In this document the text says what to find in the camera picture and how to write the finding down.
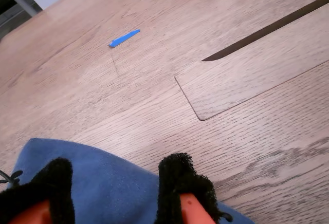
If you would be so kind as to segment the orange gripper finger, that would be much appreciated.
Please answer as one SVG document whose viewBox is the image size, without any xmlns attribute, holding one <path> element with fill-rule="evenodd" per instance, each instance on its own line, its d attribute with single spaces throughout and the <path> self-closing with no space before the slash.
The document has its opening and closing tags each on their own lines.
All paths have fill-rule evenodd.
<svg viewBox="0 0 329 224">
<path fill-rule="evenodd" d="M 52 223 L 75 223 L 71 186 L 71 162 L 65 158 L 52 160 L 28 183 L 14 184 L 1 192 L 1 223 L 10 223 L 44 201 L 49 202 Z"/>
<path fill-rule="evenodd" d="M 171 154 L 158 170 L 157 223 L 233 222 L 231 214 L 218 209 L 213 183 L 197 174 L 190 155 Z"/>
</svg>

